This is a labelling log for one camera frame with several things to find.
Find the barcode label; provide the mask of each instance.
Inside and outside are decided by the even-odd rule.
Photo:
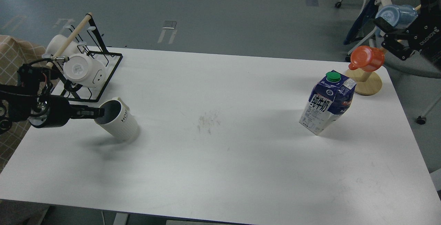
[[[357,82],[355,82],[353,79],[347,79],[343,83],[343,85],[348,89],[352,89],[356,84],[357,84]]]

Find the chair wheel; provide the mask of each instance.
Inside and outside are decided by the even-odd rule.
[[[419,116],[419,117],[416,119],[416,123],[418,123],[418,124],[420,124],[420,125],[424,125],[424,124],[425,124],[425,121],[426,121],[426,119],[425,119],[425,117],[423,117],[423,116]]]

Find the table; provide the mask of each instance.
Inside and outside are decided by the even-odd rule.
[[[100,103],[140,126],[119,143],[93,120],[31,128],[0,198],[246,224],[420,224],[441,202],[386,69],[382,90],[315,136],[298,120],[327,71],[313,60],[116,49]]]

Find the green bottle cap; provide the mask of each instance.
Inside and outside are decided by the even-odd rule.
[[[327,72],[326,73],[326,80],[330,82],[339,82],[341,79],[341,76],[337,72]]]

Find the blue mug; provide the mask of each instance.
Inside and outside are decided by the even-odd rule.
[[[395,29],[407,28],[417,17],[418,13],[410,5],[386,5],[378,11],[375,18],[382,17]]]

